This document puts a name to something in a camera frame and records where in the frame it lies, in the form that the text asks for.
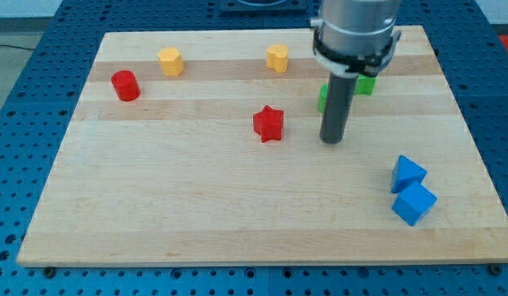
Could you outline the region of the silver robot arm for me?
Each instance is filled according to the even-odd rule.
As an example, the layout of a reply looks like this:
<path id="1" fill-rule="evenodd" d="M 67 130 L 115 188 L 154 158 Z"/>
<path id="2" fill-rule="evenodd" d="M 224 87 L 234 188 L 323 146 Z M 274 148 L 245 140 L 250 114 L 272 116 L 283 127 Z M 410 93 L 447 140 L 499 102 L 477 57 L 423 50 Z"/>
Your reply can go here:
<path id="1" fill-rule="evenodd" d="M 393 31 L 399 5 L 400 0 L 322 0 L 310 20 L 316 60 L 339 78 L 377 76 L 401 36 Z"/>

